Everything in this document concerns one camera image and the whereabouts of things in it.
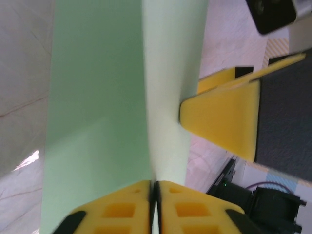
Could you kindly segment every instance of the black camera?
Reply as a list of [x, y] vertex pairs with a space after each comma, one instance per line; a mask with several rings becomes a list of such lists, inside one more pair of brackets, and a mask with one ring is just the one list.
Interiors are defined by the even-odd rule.
[[265, 35], [312, 13], [312, 0], [246, 0], [254, 23]]

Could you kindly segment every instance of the dark gray foam pad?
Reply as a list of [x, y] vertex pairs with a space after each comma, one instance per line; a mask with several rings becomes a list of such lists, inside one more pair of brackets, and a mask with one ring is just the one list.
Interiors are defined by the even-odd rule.
[[312, 57], [260, 84], [255, 161], [312, 181]]

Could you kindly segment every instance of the yellow foam gripper pad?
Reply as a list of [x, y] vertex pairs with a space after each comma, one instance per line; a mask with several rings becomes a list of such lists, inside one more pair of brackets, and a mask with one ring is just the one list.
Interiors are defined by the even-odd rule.
[[160, 234], [260, 234], [237, 205], [169, 182], [157, 182]]
[[155, 201], [141, 181], [74, 209], [54, 234], [150, 234]]

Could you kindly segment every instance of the black rubber strip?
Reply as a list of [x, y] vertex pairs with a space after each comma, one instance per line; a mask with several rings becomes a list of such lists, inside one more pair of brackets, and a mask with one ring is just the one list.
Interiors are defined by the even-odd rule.
[[157, 191], [156, 191], [156, 182], [150, 183], [150, 194], [149, 194], [149, 203], [150, 203], [150, 210], [149, 210], [149, 215], [150, 215], [150, 234], [152, 234], [153, 230], [153, 219], [154, 219], [154, 212], [155, 212], [155, 205], [156, 205], [156, 198], [157, 198]]
[[235, 79], [240, 78], [248, 73], [254, 71], [254, 67], [236, 67], [235, 68]]
[[161, 228], [161, 191], [160, 191], [160, 183], [159, 181], [156, 182], [155, 186], [155, 192], [156, 192], [156, 202], [157, 202], [157, 212], [158, 212], [158, 228], [159, 228], [159, 234], [162, 233]]
[[263, 234], [247, 215], [231, 209], [226, 213], [242, 234]]
[[70, 214], [61, 222], [53, 234], [74, 234], [86, 214], [85, 211], [77, 211], [76, 213]]

